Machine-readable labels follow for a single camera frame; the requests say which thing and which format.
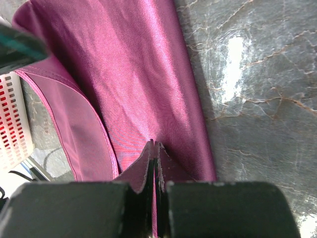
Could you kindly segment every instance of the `stone floor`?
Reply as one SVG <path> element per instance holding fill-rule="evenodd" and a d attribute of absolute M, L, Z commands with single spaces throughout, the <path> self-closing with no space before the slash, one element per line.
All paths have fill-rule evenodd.
<path fill-rule="evenodd" d="M 23 1 L 1 2 L 0 15 L 10 20 Z M 276 184 L 302 237 L 317 237 L 317 1 L 175 4 L 219 180 Z M 69 167 L 52 121 L 23 87 L 37 160 L 65 177 Z"/>

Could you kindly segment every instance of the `fabric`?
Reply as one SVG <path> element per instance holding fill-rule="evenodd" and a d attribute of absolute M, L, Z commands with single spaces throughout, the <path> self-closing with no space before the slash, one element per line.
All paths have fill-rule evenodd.
<path fill-rule="evenodd" d="M 216 179 L 172 0 L 31 0 L 13 25 L 51 51 L 18 73 L 51 113 L 78 181 L 117 177 L 150 139 L 194 179 Z"/>

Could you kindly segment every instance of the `folded fabric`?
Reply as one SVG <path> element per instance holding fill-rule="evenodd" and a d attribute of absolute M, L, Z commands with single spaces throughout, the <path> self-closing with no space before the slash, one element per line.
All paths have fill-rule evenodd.
<path fill-rule="evenodd" d="M 196 180 L 215 180 L 204 116 L 172 0 L 31 0 L 13 25 L 51 56 L 22 68 L 77 181 L 111 180 L 150 139 Z"/>

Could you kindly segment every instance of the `dark green object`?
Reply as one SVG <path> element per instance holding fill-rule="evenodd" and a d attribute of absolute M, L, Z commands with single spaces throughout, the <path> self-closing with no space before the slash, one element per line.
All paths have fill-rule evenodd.
<path fill-rule="evenodd" d="M 0 24 L 0 75 L 44 60 L 45 44 L 26 33 Z"/>

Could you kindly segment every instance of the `white plastic basket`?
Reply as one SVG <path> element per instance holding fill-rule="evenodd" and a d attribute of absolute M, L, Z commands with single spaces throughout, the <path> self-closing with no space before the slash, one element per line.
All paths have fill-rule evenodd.
<path fill-rule="evenodd" d="M 19 76 L 0 75 L 0 173 L 7 173 L 32 152 Z"/>

